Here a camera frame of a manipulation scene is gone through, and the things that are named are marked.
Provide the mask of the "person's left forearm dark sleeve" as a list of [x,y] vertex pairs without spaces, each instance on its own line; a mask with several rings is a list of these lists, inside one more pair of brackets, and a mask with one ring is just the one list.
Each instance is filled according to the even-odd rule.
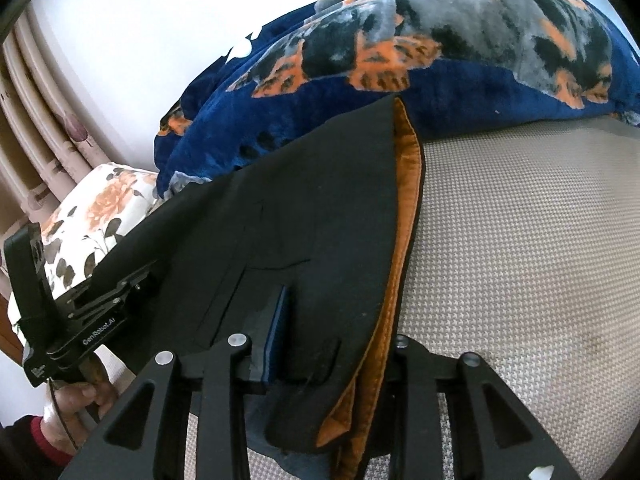
[[57,479],[75,454],[56,417],[28,415],[1,427],[2,479]]

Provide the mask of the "person's left hand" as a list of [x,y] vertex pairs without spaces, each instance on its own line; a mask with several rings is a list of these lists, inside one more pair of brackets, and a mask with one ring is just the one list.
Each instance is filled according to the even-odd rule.
[[98,408],[98,419],[101,420],[119,397],[98,356],[93,354],[82,365],[84,379],[61,387],[49,386],[43,409],[43,417],[56,417],[60,421],[76,448],[76,453],[91,432],[81,420],[80,412],[95,405]]

